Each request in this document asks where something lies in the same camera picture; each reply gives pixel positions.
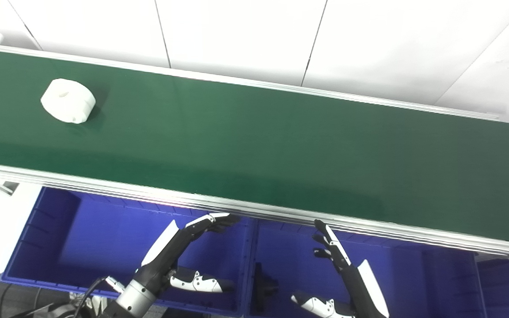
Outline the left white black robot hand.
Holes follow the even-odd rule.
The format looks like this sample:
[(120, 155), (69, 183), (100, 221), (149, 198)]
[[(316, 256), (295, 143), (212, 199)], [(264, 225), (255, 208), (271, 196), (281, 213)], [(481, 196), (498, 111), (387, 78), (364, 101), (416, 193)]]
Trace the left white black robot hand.
[(155, 297), (169, 287), (204, 293), (233, 291), (235, 284), (232, 280), (218, 279), (199, 270), (178, 266), (178, 259), (202, 234), (207, 231), (223, 233), (225, 228), (239, 221), (239, 216), (226, 212), (203, 215), (181, 229), (172, 221), (150, 248), (131, 281)]

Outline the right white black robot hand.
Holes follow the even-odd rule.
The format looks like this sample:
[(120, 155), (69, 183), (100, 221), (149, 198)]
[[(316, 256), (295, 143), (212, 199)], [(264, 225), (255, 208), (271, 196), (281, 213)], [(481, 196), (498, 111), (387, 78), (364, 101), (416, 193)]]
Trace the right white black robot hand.
[(321, 298), (302, 291), (294, 292), (291, 301), (319, 318), (388, 318), (386, 300), (368, 260), (355, 265), (328, 224), (316, 219), (314, 226), (320, 234), (312, 237), (324, 248), (314, 248), (313, 254), (331, 260), (345, 284), (350, 302)]

